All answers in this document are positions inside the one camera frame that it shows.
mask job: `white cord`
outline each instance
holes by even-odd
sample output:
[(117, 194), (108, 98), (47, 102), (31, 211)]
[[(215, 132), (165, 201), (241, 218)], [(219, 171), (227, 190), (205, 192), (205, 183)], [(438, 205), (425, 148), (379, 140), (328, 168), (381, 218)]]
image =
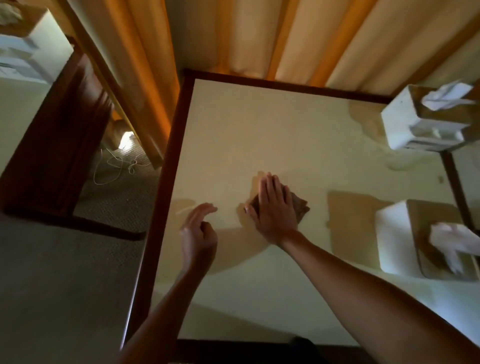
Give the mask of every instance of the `white cord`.
[[(119, 173), (117, 174), (117, 176), (116, 176), (113, 180), (111, 180), (111, 181), (103, 182), (103, 183), (98, 183), (98, 182), (96, 181), (96, 179), (95, 179), (95, 177), (96, 177), (96, 170), (98, 169), (98, 166), (100, 165), (100, 163), (102, 162), (102, 159), (103, 159), (103, 149), (100, 148), (100, 159), (98, 160), (98, 162), (97, 162), (97, 164), (96, 164), (96, 166), (95, 166), (95, 170), (94, 170), (94, 172), (93, 172), (93, 183), (95, 183), (96, 185), (99, 185), (99, 186), (100, 186), (100, 185), (103, 185), (103, 184), (111, 183), (111, 182), (113, 182), (113, 181), (116, 181), (116, 180), (120, 177), (120, 175), (121, 175), (121, 170), (122, 170), (122, 167), (123, 167), (123, 163), (127, 163), (127, 164), (128, 164), (128, 168), (127, 168), (127, 169), (128, 169), (128, 173), (129, 173), (129, 174), (135, 174), (135, 168), (134, 168), (134, 166), (147, 167), (147, 166), (149, 166), (149, 165), (151, 164), (151, 163), (148, 163), (148, 164), (140, 164), (140, 163), (138, 163), (137, 158), (138, 158), (139, 156), (141, 156), (142, 154), (144, 155), (145, 152), (142, 152), (142, 153), (137, 154), (137, 156), (136, 156), (133, 160), (128, 161), (128, 160), (124, 160), (122, 157), (119, 157), (119, 156), (114, 155), (110, 149), (108, 149), (108, 148), (105, 148), (105, 149), (112, 155), (112, 157), (110, 157), (110, 158), (107, 160), (107, 164), (110, 165), (110, 166), (112, 166), (112, 167), (119, 168), (120, 170), (119, 170)], [(110, 163), (110, 161), (111, 161), (113, 158), (115, 158), (116, 160), (119, 160), (119, 161), (120, 161), (120, 166), (116, 166), (115, 164)]]

